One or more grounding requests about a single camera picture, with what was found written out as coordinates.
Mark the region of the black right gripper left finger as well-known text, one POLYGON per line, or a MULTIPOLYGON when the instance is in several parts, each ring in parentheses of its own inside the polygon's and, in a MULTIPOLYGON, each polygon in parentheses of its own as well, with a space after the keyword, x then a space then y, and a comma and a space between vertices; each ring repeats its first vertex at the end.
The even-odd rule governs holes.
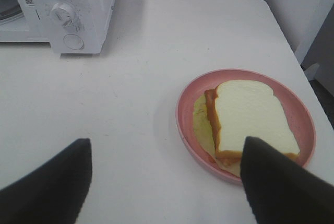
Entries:
POLYGON ((1 189, 1 223, 75 223, 91 180, 91 141, 77 139, 1 189))

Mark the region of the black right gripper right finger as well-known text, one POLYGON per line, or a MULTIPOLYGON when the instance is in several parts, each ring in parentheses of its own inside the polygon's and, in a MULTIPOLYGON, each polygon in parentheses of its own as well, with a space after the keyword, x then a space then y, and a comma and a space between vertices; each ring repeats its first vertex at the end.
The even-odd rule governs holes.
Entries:
POLYGON ((241 179, 257 223, 333 223, 333 185, 246 137, 241 179))

